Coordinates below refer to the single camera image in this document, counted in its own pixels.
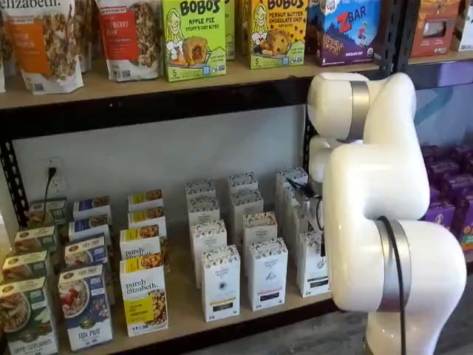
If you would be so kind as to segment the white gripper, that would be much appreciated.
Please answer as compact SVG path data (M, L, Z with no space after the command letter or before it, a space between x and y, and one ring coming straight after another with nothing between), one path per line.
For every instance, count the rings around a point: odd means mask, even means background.
M295 197L302 208L308 223L314 231L321 235L320 252L321 256L326 256L325 240L324 240L324 218L322 195L319 187L323 182L324 168L330 156L332 149L326 138L314 136L310 140L309 146L309 164L308 173L313 182L305 184L287 179L287 182L295 189Z

